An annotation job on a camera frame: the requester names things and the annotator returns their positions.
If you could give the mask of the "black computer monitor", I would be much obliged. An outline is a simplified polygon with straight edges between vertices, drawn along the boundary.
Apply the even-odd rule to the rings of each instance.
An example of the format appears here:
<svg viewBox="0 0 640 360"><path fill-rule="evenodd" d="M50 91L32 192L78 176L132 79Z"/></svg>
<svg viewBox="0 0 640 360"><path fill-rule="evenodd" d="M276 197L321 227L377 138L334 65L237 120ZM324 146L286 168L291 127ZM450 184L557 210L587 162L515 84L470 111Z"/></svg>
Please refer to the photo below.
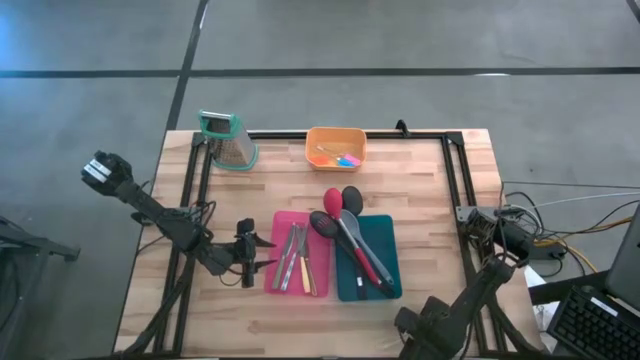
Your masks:
<svg viewBox="0 0 640 360"><path fill-rule="evenodd" d="M605 287L611 295L640 311L640 205L608 270Z"/></svg>

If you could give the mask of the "teal-trimmed steel box grater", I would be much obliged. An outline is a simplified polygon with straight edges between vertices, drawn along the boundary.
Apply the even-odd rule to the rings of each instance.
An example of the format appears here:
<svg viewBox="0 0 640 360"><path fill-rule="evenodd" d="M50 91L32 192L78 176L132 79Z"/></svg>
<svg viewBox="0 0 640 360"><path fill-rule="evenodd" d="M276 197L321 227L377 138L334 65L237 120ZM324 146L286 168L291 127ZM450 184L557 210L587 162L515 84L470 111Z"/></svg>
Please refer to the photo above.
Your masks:
<svg viewBox="0 0 640 360"><path fill-rule="evenodd" d="M214 165L233 171L248 171L258 159L258 146L235 114L199 112L200 129L210 143Z"/></svg>

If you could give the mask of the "orange plastic bin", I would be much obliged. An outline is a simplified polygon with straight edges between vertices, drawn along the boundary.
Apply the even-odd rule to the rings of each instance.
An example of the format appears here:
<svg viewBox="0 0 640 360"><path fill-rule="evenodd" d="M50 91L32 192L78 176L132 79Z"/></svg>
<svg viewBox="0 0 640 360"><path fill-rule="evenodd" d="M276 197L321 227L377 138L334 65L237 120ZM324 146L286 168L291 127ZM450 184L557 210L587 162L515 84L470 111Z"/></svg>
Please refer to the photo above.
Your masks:
<svg viewBox="0 0 640 360"><path fill-rule="evenodd" d="M341 167L335 162L330 166L315 166L310 162L314 147L319 145L327 150L344 149L362 160L357 167ZM365 162L367 157L367 135L359 128L345 127L313 127L306 135L305 157L312 169L316 171L355 172Z"/></svg>

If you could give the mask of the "black aluminium table frame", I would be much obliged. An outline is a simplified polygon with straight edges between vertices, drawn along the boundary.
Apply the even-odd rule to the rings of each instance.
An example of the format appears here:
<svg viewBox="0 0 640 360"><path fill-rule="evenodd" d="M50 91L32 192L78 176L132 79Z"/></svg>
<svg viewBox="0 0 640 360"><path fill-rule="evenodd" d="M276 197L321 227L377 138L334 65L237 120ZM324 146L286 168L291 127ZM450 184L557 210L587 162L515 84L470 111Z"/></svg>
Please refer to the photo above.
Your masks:
<svg viewBox="0 0 640 360"><path fill-rule="evenodd" d="M152 351L175 357L394 358L402 348L393 320L401 307L421 308L429 296L451 301L466 277L454 213L473 199L497 201L499 176L484 130L372 132L367 158L355 172L316 171L305 157L305 133L255 133L259 159L248 172L205 170L194 133L171 131L162 147L153 197L176 207L196 202L200 189L217 206L209 226L227 242L251 218L268 237L278 211L322 208L325 191L347 185L364 195L369 214L389 215L403 294L396 300L347 303L330 286L326 297L270 295L261 270L252 288L235 275L194 269L189 296L170 312Z"/></svg>

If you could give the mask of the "black computer keyboard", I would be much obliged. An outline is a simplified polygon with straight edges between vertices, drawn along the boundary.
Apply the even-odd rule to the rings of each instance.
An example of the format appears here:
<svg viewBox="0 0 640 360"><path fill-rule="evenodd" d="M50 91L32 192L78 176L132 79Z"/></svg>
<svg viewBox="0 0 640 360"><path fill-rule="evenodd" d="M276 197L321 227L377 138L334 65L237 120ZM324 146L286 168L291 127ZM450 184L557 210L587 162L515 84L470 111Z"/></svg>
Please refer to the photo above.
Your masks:
<svg viewBox="0 0 640 360"><path fill-rule="evenodd" d="M583 359L640 360L640 316L590 286L568 292L547 333Z"/></svg>

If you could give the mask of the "teal-handled knife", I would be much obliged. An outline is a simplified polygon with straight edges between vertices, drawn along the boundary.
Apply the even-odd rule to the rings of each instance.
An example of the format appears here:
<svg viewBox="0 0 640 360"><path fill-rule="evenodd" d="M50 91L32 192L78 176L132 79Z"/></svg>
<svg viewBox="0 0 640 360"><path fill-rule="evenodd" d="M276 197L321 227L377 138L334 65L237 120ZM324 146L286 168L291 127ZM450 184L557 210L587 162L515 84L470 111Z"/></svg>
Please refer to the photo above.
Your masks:
<svg viewBox="0 0 640 360"><path fill-rule="evenodd" d="M294 271L294 267L295 264L297 262L297 258L299 257L299 253L298 253L298 249L299 249L299 241L300 241L300 236L301 236L301 230L304 228L304 226L297 224L298 228L297 228L297 232L296 232L296 237L293 241L293 246L291 249L291 252L289 253L289 256L287 257L285 263L284 263L284 269L282 272L282 277L280 280L280 285L279 285L279 290L282 292L286 292L288 287L289 287L289 283L290 283L290 279L291 276L293 274Z"/></svg>

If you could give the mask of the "green-handled knife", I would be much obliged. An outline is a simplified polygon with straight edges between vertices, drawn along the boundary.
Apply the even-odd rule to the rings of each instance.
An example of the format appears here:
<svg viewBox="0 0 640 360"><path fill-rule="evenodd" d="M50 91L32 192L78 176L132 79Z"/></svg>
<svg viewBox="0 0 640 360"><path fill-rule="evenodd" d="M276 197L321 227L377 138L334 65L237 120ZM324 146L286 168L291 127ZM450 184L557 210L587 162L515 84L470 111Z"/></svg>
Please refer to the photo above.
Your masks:
<svg viewBox="0 0 640 360"><path fill-rule="evenodd" d="M284 269L284 263L287 259L287 257L289 256L289 253L291 252L292 246L293 246L293 241L296 237L296 232L297 232L297 224L296 223L292 223L290 228L289 228L289 234L287 237L287 240L285 242L285 245L281 251L280 254L280 258L279 258L279 262L278 262L278 267L276 269L276 273L272 282L272 289L276 290L279 288L280 285L280 280L282 277L282 272Z"/></svg>

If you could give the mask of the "black metal stand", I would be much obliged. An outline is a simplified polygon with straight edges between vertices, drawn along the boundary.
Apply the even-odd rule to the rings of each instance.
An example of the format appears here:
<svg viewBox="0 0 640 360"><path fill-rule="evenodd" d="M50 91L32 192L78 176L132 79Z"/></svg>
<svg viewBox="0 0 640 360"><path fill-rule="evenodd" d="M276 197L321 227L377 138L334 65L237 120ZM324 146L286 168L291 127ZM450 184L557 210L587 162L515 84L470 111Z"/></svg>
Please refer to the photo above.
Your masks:
<svg viewBox="0 0 640 360"><path fill-rule="evenodd" d="M18 342L49 258L71 262L79 253L79 247L30 234L0 216L0 360L8 360Z"/></svg>

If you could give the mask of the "all-steel table knife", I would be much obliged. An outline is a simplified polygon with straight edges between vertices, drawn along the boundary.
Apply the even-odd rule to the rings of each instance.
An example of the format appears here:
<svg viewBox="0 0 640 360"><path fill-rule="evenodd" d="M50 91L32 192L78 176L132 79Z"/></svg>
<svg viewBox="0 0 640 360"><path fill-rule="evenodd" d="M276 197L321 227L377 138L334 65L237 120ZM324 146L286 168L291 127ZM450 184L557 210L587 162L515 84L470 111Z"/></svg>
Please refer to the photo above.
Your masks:
<svg viewBox="0 0 640 360"><path fill-rule="evenodd" d="M317 295L317 287L315 283L315 278L312 270L311 260L309 257L309 245L306 244L304 247L304 254L302 257L303 261L303 287L304 291L311 296Z"/></svg>

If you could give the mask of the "blue silicone basting brush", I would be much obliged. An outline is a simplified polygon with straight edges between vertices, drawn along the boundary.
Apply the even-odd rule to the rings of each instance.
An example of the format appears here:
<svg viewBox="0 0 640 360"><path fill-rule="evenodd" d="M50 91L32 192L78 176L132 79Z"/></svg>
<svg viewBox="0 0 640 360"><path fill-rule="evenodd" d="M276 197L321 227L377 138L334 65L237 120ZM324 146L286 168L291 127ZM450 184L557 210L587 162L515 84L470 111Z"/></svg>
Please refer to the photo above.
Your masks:
<svg viewBox="0 0 640 360"><path fill-rule="evenodd" d="M352 162L350 162L344 155L341 155L339 153L335 153L335 152L327 150L327 149L324 149L324 152L328 156L332 157L336 161L338 166L341 166L341 167L353 167L354 166L354 164Z"/></svg>

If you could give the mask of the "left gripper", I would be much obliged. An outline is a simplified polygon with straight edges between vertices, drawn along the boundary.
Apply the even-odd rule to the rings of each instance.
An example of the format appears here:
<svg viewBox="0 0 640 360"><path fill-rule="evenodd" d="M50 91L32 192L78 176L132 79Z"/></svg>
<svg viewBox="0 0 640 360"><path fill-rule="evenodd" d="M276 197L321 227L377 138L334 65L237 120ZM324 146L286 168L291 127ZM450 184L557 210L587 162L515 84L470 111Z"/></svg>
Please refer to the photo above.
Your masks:
<svg viewBox="0 0 640 360"><path fill-rule="evenodd" d="M276 260L255 261L255 246L265 248L275 248L276 245L260 238L258 235L245 233L236 236L234 243L227 243L224 249L232 255L232 263L241 266L241 286L251 288L254 286L254 274L261 268L267 267Z"/></svg>

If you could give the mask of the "black power strip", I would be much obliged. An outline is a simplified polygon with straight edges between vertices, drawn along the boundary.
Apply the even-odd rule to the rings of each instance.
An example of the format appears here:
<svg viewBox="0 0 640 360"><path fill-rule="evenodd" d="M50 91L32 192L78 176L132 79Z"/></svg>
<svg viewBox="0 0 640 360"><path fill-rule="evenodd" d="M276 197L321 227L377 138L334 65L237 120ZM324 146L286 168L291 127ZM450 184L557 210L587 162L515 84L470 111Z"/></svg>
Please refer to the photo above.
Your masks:
<svg viewBox="0 0 640 360"><path fill-rule="evenodd" d="M567 250L563 245L554 243L549 246L539 246L538 244L525 244L520 250L518 257L521 260L554 260L563 259Z"/></svg>

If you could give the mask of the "black slotted spoon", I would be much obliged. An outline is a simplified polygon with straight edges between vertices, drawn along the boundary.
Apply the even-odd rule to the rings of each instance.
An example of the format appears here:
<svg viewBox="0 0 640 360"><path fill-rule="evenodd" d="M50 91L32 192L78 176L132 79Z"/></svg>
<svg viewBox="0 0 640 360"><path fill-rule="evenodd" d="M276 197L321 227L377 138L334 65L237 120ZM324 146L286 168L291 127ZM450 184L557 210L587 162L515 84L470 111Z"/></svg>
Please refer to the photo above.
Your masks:
<svg viewBox="0 0 640 360"><path fill-rule="evenodd" d="M369 261L373 273L380 281L369 279L368 272L356 255L347 233L339 223L323 211L313 211L310 214L312 228L323 238L336 243L336 269L338 277L338 295L341 301L360 301L374 299L393 299L395 280L385 264L378 258L361 236L354 234L356 243L360 245L364 257Z"/></svg>

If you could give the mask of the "teal plastic tray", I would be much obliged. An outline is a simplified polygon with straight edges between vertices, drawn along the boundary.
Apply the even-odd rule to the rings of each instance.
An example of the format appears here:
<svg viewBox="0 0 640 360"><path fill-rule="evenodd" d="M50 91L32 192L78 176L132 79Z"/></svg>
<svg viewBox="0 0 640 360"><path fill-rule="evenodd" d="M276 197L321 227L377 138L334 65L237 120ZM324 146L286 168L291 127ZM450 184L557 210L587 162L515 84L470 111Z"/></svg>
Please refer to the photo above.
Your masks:
<svg viewBox="0 0 640 360"><path fill-rule="evenodd" d="M359 216L358 221L364 241L388 270L393 284L384 291L373 285L351 250L349 240L340 235L335 247L338 298L343 302L401 298L403 289L392 218L367 215Z"/></svg>

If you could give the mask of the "red silicone spoon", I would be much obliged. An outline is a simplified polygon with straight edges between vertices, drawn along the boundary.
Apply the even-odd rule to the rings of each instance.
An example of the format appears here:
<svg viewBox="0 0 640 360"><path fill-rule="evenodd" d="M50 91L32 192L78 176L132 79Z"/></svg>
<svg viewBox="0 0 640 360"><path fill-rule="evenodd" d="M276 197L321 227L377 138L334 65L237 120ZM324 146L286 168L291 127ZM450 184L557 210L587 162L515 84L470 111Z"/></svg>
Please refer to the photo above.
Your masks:
<svg viewBox="0 0 640 360"><path fill-rule="evenodd" d="M346 237L351 242L352 247L354 249L354 253L355 253L356 257L358 258L359 263L364 268L364 270L365 270L368 278L370 279L370 281L375 286L380 288L382 286L381 279L376 274L376 272L375 272L374 268L371 266L368 258L364 254L363 250L360 248L358 242L352 236L352 234L350 233L350 231L349 231L348 227L346 226L345 222L342 220L341 211L342 211L343 200L342 200L341 192L336 188L329 188L324 194L323 204L324 204L324 208L325 208L326 212L334 220L336 220L338 222L338 224L340 225L340 227L342 228L342 230L346 234Z"/></svg>

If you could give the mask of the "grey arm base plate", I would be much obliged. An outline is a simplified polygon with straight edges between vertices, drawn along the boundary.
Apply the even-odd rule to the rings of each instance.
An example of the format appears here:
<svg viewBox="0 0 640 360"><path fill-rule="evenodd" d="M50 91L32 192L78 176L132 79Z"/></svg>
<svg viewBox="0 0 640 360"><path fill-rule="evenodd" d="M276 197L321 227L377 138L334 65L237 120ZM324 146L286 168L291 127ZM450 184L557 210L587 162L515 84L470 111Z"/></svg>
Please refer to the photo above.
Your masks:
<svg viewBox="0 0 640 360"><path fill-rule="evenodd" d="M460 223L484 221L495 224L497 221L496 208L483 206L457 206L456 220Z"/></svg>

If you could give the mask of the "white paper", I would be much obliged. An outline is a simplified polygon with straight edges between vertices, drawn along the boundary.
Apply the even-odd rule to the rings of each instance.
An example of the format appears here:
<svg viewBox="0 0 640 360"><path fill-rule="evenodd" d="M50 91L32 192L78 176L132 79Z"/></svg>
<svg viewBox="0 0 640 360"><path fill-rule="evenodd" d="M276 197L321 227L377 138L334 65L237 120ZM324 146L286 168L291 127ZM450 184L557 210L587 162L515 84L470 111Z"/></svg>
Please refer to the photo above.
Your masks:
<svg viewBox="0 0 640 360"><path fill-rule="evenodd" d="M531 266L525 267L524 275L529 289L535 286L546 284L546 281ZM547 333L547 329L558 308L558 305L559 302L555 301L547 304L533 306L534 317L541 336L541 340L549 353L552 353L557 345L557 341Z"/></svg>

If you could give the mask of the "pink translucent plastic tray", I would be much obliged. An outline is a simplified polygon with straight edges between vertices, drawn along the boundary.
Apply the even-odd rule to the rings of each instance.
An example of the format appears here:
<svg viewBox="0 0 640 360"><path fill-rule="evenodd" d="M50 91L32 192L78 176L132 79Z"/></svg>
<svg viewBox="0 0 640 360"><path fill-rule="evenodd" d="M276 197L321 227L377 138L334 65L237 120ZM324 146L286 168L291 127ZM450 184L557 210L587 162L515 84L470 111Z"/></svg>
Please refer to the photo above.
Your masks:
<svg viewBox="0 0 640 360"><path fill-rule="evenodd" d="M271 242L274 243L276 247L270 249L268 259L276 260L276 263L273 263L266 268L264 291L269 294L311 296L310 294L306 294L303 289L299 257L297 258L287 291L282 292L279 289L272 289L272 282L278 267L280 254L287 240L289 228L292 223L308 226L306 244L309 245L309 257L317 287L317 295L314 297L326 297L329 291L330 279L330 242L312 228L310 225L309 213L294 211L277 211L274 214L271 230Z"/></svg>

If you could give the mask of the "grey-blue silicone spoon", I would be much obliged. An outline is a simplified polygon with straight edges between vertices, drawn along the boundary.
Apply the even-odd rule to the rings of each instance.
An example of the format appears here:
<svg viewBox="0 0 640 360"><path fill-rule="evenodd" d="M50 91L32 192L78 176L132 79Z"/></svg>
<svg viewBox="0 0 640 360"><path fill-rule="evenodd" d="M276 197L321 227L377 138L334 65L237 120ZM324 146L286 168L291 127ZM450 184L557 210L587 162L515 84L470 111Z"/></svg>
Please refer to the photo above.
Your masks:
<svg viewBox="0 0 640 360"><path fill-rule="evenodd" d="M369 279L378 287L391 287L394 284L394 279L371 248L365 243L356 216L350 211L342 209L340 223L346 230L349 239L353 242L356 256L363 265Z"/></svg>

